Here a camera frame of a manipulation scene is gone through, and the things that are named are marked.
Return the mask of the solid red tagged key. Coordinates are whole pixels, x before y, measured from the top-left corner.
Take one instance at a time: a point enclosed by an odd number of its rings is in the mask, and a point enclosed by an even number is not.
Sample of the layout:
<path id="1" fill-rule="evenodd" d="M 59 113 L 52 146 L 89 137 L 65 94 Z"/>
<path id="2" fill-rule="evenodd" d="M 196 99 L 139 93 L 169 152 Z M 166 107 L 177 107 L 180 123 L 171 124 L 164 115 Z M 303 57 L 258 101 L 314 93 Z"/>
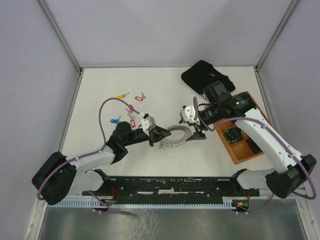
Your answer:
<path id="1" fill-rule="evenodd" d="M 130 104 L 128 108 L 126 108 L 129 115 L 132 115 L 135 111 L 134 107 Z"/>

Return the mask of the metal disc with keyrings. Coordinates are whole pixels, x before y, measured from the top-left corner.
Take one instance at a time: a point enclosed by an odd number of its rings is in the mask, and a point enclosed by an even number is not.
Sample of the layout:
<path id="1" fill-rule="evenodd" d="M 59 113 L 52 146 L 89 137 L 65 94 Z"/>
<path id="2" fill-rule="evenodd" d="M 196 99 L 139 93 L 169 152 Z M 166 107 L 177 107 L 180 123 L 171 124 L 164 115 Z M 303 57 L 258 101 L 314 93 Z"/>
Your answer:
<path id="1" fill-rule="evenodd" d="M 186 143 L 187 139 L 192 136 L 192 131 L 183 125 L 172 125 L 167 128 L 171 133 L 170 136 L 163 138 L 160 141 L 159 149 L 179 147 Z"/>

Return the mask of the patterned item in tray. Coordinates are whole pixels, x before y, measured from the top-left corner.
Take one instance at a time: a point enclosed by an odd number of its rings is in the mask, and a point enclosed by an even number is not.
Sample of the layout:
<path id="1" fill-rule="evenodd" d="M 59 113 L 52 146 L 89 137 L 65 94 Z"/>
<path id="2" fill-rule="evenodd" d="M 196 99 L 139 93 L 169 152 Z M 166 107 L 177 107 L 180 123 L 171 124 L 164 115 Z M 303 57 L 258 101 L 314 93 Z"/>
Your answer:
<path id="1" fill-rule="evenodd" d="M 224 129 L 222 132 L 224 134 L 226 141 L 230 145 L 237 143 L 239 141 L 242 141 L 244 139 L 243 131 L 238 127 L 230 127 L 230 128 Z"/>

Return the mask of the red open tagged key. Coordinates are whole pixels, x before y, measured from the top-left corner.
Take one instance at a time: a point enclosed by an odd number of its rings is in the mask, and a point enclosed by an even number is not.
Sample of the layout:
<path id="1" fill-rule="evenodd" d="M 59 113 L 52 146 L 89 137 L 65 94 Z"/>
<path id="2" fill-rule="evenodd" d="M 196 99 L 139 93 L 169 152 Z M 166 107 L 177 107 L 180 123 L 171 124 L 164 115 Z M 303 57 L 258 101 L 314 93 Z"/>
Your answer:
<path id="1" fill-rule="evenodd" d="M 143 92 L 141 92 L 141 95 L 140 96 L 136 96 L 134 99 L 139 101 L 139 102 L 142 102 L 143 100 L 146 99 L 146 96 L 144 95 Z"/>

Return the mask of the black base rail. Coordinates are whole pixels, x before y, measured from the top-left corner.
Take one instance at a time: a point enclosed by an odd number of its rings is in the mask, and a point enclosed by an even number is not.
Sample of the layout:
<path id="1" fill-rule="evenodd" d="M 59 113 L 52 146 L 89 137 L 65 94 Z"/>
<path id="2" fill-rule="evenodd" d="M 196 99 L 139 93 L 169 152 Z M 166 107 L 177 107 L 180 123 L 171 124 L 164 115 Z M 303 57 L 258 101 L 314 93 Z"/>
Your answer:
<path id="1" fill-rule="evenodd" d="M 258 197 L 257 189 L 243 189 L 234 177 L 110 176 L 93 192 L 115 197 L 117 203 L 216 203 L 223 197 Z"/>

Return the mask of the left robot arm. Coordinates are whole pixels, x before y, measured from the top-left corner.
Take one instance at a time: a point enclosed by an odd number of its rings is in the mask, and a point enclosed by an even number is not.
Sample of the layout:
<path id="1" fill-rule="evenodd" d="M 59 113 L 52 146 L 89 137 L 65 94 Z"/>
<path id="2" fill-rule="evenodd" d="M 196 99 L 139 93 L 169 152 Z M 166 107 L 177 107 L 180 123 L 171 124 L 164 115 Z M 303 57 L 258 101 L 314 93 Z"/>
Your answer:
<path id="1" fill-rule="evenodd" d="M 55 205 L 67 196 L 81 168 L 88 171 L 103 164 L 119 162 L 128 153 L 126 146 L 142 142 L 149 142 L 150 146 L 153 146 L 171 135 L 169 130 L 159 126 L 155 126 L 149 133 L 151 135 L 146 134 L 142 128 L 132 129 L 128 122 L 122 121 L 117 124 L 101 150 L 71 159 L 67 159 L 59 151 L 52 153 L 31 180 L 38 190 L 37 198 L 40 201 L 45 200 L 49 205 Z"/>

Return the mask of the black folded cloth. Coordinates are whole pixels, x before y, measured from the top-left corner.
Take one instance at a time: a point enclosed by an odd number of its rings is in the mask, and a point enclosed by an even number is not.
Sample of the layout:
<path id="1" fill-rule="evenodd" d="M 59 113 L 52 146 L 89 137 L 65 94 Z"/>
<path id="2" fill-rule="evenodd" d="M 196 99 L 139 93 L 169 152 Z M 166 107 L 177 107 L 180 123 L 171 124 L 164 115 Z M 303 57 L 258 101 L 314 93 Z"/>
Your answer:
<path id="1" fill-rule="evenodd" d="M 192 90 L 202 96 L 207 102 L 203 89 L 211 84 L 221 81 L 227 91 L 233 92 L 236 87 L 227 75 L 220 73 L 212 64 L 199 60 L 192 67 L 181 74 L 181 79 Z"/>

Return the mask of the wooden compartment tray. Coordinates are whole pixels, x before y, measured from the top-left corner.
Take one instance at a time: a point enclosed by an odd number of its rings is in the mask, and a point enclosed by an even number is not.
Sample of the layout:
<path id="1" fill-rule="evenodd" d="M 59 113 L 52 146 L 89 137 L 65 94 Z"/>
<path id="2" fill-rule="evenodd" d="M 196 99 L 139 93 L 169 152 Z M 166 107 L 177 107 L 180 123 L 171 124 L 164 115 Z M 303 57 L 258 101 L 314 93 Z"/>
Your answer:
<path id="1" fill-rule="evenodd" d="M 223 130 L 237 127 L 231 121 L 225 122 L 216 127 L 224 147 L 226 148 L 229 156 L 231 157 L 235 165 L 246 162 L 250 159 L 264 155 L 264 152 L 258 147 L 258 145 L 242 130 L 243 140 L 229 144 L 223 134 Z"/>

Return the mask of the red frame tagged key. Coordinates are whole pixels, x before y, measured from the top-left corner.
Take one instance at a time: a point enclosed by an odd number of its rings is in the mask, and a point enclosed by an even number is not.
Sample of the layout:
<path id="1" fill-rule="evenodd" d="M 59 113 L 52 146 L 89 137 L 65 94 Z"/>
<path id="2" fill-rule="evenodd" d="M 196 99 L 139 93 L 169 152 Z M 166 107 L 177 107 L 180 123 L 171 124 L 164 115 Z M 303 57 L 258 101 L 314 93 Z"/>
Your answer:
<path id="1" fill-rule="evenodd" d="M 136 117 L 133 115 L 130 115 L 130 114 L 127 114 L 127 116 L 130 119 L 129 123 L 130 123 L 131 128 L 134 129 L 136 127 L 136 122 L 135 122 Z"/>

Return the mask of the yellow tagged key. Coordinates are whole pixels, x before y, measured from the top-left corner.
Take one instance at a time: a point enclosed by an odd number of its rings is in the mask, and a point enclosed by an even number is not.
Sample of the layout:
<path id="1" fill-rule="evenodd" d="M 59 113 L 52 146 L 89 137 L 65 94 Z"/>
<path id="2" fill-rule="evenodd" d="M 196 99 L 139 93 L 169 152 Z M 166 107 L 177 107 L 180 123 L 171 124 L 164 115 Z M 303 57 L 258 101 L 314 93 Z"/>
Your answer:
<path id="1" fill-rule="evenodd" d="M 127 95 L 129 95 L 130 93 L 129 92 L 127 92 L 127 93 L 125 93 L 125 94 L 120 94 L 120 95 L 118 95 L 118 96 L 116 96 L 116 98 L 118 98 L 118 99 L 124 99 Z"/>

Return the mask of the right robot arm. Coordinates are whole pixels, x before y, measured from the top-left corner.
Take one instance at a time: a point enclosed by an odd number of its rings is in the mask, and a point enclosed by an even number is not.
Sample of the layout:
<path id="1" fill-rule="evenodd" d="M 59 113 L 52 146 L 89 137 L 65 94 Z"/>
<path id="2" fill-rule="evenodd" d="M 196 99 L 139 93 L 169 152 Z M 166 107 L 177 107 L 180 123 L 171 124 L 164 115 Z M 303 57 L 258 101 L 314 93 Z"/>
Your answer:
<path id="1" fill-rule="evenodd" d="M 188 140 L 205 139 L 204 131 L 215 131 L 210 125 L 218 127 L 232 122 L 253 140 L 272 164 L 270 169 L 243 170 L 229 183 L 231 193 L 240 196 L 248 189 L 268 188 L 277 197 L 285 199 L 290 194 L 296 194 L 296 189 L 308 182 L 312 195 L 305 195 L 304 198 L 314 200 L 317 197 L 311 180 L 316 159 L 311 154 L 303 155 L 285 141 L 248 93 L 232 95 L 221 81 L 207 86 L 203 93 L 211 104 L 209 107 L 199 110 L 195 97 L 192 105 L 184 106 L 180 111 L 180 122 L 195 129 Z"/>

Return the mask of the blue tagged key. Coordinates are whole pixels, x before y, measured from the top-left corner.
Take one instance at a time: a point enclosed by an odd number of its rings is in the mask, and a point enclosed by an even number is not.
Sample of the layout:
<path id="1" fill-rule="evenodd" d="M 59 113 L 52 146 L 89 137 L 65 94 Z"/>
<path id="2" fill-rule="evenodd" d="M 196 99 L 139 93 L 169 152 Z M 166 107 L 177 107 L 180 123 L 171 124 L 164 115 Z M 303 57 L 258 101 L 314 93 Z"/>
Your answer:
<path id="1" fill-rule="evenodd" d="M 120 121 L 121 121 L 121 116 L 119 116 L 118 118 L 112 118 L 110 120 L 112 124 L 118 124 Z"/>

